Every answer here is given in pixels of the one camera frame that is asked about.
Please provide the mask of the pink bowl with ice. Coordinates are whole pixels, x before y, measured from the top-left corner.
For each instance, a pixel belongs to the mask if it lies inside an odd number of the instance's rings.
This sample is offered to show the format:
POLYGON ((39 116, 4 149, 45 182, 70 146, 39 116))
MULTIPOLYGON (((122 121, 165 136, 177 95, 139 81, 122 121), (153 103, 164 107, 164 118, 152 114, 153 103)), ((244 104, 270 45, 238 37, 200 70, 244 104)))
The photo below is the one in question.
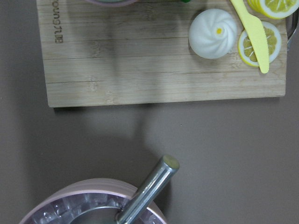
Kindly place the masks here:
POLYGON ((71 184, 45 199, 21 221, 22 224, 70 224, 93 215, 91 223, 115 224, 115 216, 132 198, 137 188, 127 182, 94 178, 71 184))

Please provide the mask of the metal ice scoop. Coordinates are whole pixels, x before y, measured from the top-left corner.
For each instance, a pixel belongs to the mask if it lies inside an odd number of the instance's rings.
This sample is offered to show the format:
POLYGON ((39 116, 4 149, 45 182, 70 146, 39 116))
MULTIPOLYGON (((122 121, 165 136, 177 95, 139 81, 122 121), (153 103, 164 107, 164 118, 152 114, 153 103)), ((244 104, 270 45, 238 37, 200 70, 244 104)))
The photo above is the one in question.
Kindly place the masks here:
POLYGON ((76 217, 73 224, 132 224, 147 209, 149 204, 160 194, 170 179, 180 168, 178 160, 169 155, 163 155, 142 185, 137 189, 132 199, 118 209, 112 206, 90 209, 76 217))

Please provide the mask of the lemon half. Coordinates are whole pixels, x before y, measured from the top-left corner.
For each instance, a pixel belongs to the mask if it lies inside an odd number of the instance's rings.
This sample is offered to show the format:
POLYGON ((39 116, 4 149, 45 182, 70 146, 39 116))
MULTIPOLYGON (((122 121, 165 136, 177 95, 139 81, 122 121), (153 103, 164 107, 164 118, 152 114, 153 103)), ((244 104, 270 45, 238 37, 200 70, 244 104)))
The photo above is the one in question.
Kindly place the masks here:
POLYGON ((283 19, 299 8, 298 0, 248 0, 248 5, 258 13, 272 19, 283 19))

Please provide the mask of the lemon slice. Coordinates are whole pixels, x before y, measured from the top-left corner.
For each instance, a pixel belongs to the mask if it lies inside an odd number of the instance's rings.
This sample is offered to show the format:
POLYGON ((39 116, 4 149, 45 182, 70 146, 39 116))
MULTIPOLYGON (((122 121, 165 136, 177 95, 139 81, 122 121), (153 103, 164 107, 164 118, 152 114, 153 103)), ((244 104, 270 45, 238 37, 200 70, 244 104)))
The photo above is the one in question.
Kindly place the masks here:
MULTIPOLYGON (((271 23, 262 21, 269 50, 269 63, 272 63, 279 55, 282 40, 279 30, 271 23)), ((246 30, 243 30, 238 40, 238 52, 241 59, 250 66, 258 67, 258 61, 254 53, 251 41, 246 30)))

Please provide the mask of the yellow plastic knife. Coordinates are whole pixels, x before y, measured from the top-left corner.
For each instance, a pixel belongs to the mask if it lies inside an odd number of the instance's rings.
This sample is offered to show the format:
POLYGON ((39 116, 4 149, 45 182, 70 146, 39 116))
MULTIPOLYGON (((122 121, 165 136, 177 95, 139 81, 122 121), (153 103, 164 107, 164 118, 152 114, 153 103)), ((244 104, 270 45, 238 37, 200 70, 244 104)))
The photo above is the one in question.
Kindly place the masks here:
POLYGON ((251 41, 260 71, 263 74, 268 73, 270 65, 269 49, 261 20, 247 11, 243 0, 231 0, 231 3, 251 41))

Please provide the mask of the wooden cutting board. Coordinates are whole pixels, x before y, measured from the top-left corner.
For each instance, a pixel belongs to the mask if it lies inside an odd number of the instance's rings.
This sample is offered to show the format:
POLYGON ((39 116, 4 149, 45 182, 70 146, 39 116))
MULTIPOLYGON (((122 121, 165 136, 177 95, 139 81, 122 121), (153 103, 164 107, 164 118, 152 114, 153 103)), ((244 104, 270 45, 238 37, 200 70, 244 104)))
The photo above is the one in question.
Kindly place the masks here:
POLYGON ((102 7, 84 0, 36 3, 48 105, 129 105, 285 95, 285 20, 270 20, 282 48, 267 74, 234 46, 219 59, 191 50, 188 31, 201 11, 219 8, 243 27, 228 0, 140 0, 102 7))

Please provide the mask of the white steamed bun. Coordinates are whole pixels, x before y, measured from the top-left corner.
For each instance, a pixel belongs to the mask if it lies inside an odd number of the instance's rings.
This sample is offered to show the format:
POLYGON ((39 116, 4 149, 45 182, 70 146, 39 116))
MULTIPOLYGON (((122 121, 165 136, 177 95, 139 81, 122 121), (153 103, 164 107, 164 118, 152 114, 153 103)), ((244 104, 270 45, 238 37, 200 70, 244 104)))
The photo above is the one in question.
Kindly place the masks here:
POLYGON ((188 39, 195 54, 217 59, 231 52, 237 39, 237 25, 227 11, 208 9, 193 20, 188 39))

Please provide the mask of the stacked green bowls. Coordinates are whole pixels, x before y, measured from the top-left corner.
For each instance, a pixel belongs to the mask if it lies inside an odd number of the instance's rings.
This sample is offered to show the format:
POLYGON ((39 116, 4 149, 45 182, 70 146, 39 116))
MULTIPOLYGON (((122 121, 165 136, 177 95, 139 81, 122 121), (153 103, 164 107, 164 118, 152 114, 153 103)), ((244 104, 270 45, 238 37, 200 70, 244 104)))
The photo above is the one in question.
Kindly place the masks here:
POLYGON ((86 0, 86 1, 103 7, 123 7, 137 2, 137 0, 86 0))

